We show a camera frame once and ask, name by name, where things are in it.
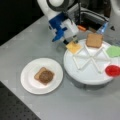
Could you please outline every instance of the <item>food item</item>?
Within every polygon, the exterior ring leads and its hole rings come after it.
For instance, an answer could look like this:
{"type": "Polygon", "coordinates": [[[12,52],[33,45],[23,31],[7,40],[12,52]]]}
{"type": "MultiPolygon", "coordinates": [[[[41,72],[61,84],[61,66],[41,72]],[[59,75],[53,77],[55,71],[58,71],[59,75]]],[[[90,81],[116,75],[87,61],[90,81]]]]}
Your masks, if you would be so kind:
{"type": "Polygon", "coordinates": [[[45,67],[42,67],[39,72],[34,76],[36,80],[38,80],[44,85],[47,85],[49,82],[51,82],[53,77],[54,73],[46,69],[45,67]]]}
{"type": "Polygon", "coordinates": [[[105,69],[108,76],[117,77],[120,75],[120,67],[116,65],[110,65],[105,69]]]}
{"type": "Polygon", "coordinates": [[[66,48],[71,52],[71,53],[76,53],[78,50],[80,50],[81,46],[79,44],[74,43],[71,41],[68,45],[66,45],[66,48]]]}
{"type": "Polygon", "coordinates": [[[40,82],[47,84],[49,82],[51,82],[51,80],[53,79],[54,74],[51,71],[44,71],[41,73],[41,75],[39,76],[40,82]]]}
{"type": "Polygon", "coordinates": [[[120,56],[120,47],[118,46],[110,46],[107,49],[107,54],[109,55],[109,57],[113,58],[113,57],[119,57],[120,56]]]}
{"type": "Polygon", "coordinates": [[[96,33],[88,34],[86,45],[88,47],[100,48],[102,45],[103,36],[96,33]]]}

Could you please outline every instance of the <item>yellow block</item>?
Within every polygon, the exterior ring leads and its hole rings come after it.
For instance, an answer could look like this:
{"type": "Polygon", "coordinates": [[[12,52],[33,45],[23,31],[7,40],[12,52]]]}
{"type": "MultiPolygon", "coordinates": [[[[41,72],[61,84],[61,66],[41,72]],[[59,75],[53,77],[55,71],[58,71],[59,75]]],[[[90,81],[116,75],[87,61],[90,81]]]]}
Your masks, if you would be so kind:
{"type": "Polygon", "coordinates": [[[66,48],[73,54],[75,54],[78,50],[80,50],[81,46],[79,44],[74,43],[71,41],[68,45],[66,45],[66,48]]]}

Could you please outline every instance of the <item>green block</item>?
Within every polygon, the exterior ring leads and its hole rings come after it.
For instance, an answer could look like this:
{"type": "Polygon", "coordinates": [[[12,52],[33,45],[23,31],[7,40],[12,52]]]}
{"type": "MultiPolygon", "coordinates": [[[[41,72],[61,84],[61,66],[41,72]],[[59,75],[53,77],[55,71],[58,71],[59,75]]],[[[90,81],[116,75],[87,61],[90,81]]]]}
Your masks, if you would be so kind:
{"type": "Polygon", "coordinates": [[[111,46],[107,49],[107,54],[109,57],[119,57],[120,56],[120,47],[118,46],[111,46]]]}

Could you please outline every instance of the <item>gray table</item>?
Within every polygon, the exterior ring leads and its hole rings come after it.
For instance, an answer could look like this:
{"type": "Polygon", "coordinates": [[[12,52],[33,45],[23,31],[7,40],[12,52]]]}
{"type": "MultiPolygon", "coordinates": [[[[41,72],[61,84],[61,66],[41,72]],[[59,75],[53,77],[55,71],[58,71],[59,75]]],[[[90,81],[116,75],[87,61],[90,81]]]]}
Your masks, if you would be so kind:
{"type": "MultiPolygon", "coordinates": [[[[81,33],[80,39],[87,33],[81,33]]],[[[0,47],[0,80],[42,120],[119,120],[120,78],[97,91],[85,91],[71,83],[64,70],[62,84],[46,95],[33,95],[21,85],[24,66],[37,58],[48,57],[63,67],[65,47],[52,43],[47,20],[42,17],[0,47]]]]}

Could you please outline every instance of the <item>bread slice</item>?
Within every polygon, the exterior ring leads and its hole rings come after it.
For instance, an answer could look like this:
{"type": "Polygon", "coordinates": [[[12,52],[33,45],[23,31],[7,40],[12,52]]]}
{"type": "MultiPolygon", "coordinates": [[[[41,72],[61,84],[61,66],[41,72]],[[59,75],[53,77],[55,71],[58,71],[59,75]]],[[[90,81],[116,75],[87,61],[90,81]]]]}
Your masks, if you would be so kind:
{"type": "Polygon", "coordinates": [[[101,34],[90,33],[88,34],[86,45],[88,47],[100,48],[102,45],[103,36],[101,34]]]}
{"type": "Polygon", "coordinates": [[[40,74],[41,74],[42,72],[46,71],[46,70],[47,70],[47,69],[46,69],[45,67],[42,67],[42,68],[36,73],[36,75],[34,76],[34,78],[35,78],[36,80],[39,80],[40,74]]]}
{"type": "Polygon", "coordinates": [[[41,82],[44,85],[47,85],[49,82],[52,81],[54,76],[54,73],[48,69],[46,69],[45,67],[42,67],[34,76],[34,78],[36,80],[38,80],[39,82],[41,82]]]}

